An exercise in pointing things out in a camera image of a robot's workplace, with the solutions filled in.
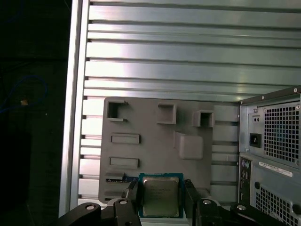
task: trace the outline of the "metal screw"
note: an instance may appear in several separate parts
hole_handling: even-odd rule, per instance
[[[95,206],[94,205],[89,205],[89,206],[86,206],[86,209],[87,210],[93,210],[95,208]]]
[[[211,204],[211,202],[210,202],[209,200],[204,200],[203,203],[204,203],[205,205],[210,205],[210,204]]]
[[[121,200],[119,203],[120,204],[127,204],[127,200]]]
[[[242,206],[242,205],[238,205],[238,206],[237,206],[237,209],[239,209],[239,210],[246,210],[246,207],[245,207],[245,206]]]

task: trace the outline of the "sticker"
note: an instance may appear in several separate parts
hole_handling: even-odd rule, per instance
[[[270,169],[272,171],[275,171],[277,173],[281,173],[283,175],[286,175],[288,177],[291,177],[291,178],[293,177],[293,173],[292,172],[286,171],[286,170],[278,168],[276,166],[268,165],[268,164],[266,164],[264,162],[261,162],[261,161],[259,162],[259,165],[262,166],[262,167],[265,167],[267,169]]]

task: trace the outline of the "black background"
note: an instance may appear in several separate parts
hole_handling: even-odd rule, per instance
[[[58,217],[71,0],[0,1],[0,105],[13,85],[38,76],[36,106],[0,113],[0,225],[46,225]],[[5,107],[33,103],[27,80]]]

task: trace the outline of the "blue cable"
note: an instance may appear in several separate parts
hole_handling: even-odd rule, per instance
[[[44,85],[44,88],[45,88],[45,93],[44,95],[39,98],[36,102],[33,102],[32,104],[29,104],[29,105],[16,105],[16,106],[12,106],[12,107],[8,107],[8,108],[3,108],[3,106],[6,104],[6,102],[8,101],[8,99],[10,98],[10,96],[15,92],[16,88],[22,84],[24,81],[28,80],[28,79],[37,79],[39,80],[40,82],[43,83]],[[30,106],[33,106],[33,105],[36,105],[40,102],[42,102],[45,98],[46,98],[46,95],[47,95],[47,92],[48,92],[48,88],[47,88],[47,84],[45,82],[44,79],[40,78],[40,77],[37,77],[37,76],[26,76],[24,78],[22,78],[19,82],[17,82],[14,87],[11,89],[10,93],[8,94],[8,96],[6,97],[6,99],[4,100],[4,102],[1,104],[0,106],[0,114],[3,113],[3,112],[6,112],[6,111],[9,111],[9,110],[13,110],[13,109],[17,109],[17,108],[23,108],[23,107],[30,107]]]

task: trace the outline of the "ventilation grille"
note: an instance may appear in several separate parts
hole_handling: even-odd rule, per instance
[[[268,109],[264,114],[264,151],[289,162],[299,159],[299,111],[295,107]]]
[[[262,187],[260,193],[256,193],[256,208],[287,225],[298,226],[298,219],[290,214],[290,203]]]

